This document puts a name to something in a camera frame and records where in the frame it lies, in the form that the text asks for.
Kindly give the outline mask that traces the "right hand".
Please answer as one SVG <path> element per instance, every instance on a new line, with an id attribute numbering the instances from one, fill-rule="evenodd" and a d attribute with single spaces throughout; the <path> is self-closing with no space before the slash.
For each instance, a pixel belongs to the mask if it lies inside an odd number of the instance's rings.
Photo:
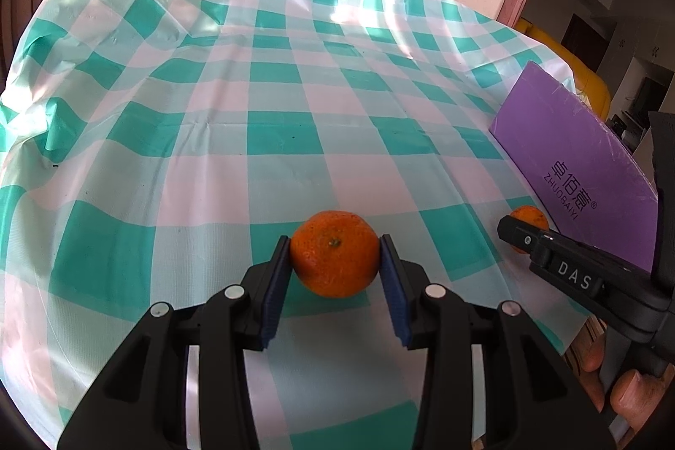
<path id="1" fill-rule="evenodd" d="M 599 369 L 605 355 L 605 341 L 605 334 L 601 334 L 588 348 L 581 362 L 579 376 L 582 387 L 598 411 L 603 409 L 605 402 L 605 390 L 599 379 Z M 649 420 L 673 379 L 674 366 L 669 364 L 665 374 L 660 378 L 641 375 L 633 369 L 625 372 L 616 382 L 610 397 L 611 407 L 618 416 L 627 421 L 629 426 L 626 434 L 617 443 L 618 449 L 625 449 Z"/>

